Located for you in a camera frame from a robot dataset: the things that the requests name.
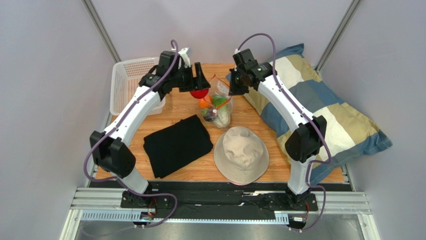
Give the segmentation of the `fake red apple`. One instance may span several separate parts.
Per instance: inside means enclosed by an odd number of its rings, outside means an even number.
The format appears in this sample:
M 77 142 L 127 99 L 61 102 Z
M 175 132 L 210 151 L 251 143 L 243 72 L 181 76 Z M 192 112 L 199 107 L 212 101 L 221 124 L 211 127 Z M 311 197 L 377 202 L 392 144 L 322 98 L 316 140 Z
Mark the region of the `fake red apple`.
M 209 93 L 209 88 L 200 89 L 200 90 L 193 90 L 189 92 L 190 95 L 195 99 L 203 99 L 206 97 Z

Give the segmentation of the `clear orange zip top bag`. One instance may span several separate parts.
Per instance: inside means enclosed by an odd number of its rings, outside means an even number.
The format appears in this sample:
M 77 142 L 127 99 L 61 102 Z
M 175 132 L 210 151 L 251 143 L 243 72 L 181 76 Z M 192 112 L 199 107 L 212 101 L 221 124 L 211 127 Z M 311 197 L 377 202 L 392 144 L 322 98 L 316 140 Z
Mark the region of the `clear orange zip top bag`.
M 209 80 L 211 88 L 204 98 L 198 100 L 203 119 L 218 129 L 226 129 L 231 123 L 234 100 L 229 95 L 229 84 L 215 74 Z

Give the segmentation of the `fake dark purple eggplant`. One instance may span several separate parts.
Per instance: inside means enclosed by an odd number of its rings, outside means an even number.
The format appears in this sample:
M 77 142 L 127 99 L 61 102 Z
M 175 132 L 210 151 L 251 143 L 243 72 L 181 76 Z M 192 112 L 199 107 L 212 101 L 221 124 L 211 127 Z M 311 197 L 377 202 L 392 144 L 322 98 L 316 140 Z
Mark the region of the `fake dark purple eggplant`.
M 213 122 L 217 118 L 217 112 L 218 111 L 215 108 L 204 109 L 202 111 L 202 116 L 205 121 Z

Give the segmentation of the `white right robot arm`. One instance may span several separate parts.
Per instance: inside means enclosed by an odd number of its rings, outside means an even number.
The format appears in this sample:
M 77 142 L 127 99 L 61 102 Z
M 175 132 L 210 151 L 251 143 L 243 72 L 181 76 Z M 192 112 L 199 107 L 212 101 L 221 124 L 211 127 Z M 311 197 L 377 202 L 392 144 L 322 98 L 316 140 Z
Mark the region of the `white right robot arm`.
M 253 88 L 272 103 L 291 131 L 284 144 L 292 163 L 282 201 L 290 209 L 303 207 L 311 190 L 311 165 L 323 146 L 327 121 L 303 107 L 279 79 L 273 66 L 268 62 L 258 63 L 250 49 L 236 49 L 232 57 L 235 67 L 230 69 L 229 94 L 244 95 Z

